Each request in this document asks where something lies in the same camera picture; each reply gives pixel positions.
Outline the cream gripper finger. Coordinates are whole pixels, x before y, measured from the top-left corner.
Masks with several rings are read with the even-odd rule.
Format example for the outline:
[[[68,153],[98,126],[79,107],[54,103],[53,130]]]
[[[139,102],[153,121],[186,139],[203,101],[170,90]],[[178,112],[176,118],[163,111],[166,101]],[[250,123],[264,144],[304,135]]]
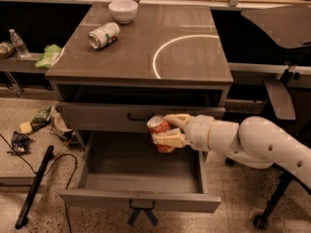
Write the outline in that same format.
[[[186,124],[193,119],[193,116],[188,114],[166,115],[163,117],[169,124],[180,129],[184,129]]]
[[[155,133],[153,141],[156,145],[182,148],[187,144],[186,136],[180,128],[175,128],[162,133]]]

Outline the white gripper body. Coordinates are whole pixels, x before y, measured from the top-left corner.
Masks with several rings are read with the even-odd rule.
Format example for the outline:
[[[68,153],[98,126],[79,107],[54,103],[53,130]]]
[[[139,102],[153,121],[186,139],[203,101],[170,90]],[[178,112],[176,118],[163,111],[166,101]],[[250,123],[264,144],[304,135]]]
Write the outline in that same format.
[[[184,127],[187,144],[193,150],[209,150],[209,132],[215,119],[212,116],[195,116]]]

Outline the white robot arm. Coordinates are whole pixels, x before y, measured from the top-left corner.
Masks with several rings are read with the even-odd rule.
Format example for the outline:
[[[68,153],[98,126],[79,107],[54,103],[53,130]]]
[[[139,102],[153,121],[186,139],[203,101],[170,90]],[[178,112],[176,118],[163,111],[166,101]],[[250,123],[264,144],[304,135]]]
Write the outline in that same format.
[[[153,135],[158,145],[214,150],[257,169],[276,164],[311,188],[311,149],[266,118],[250,116],[236,123],[211,116],[167,115],[164,120],[174,128]]]

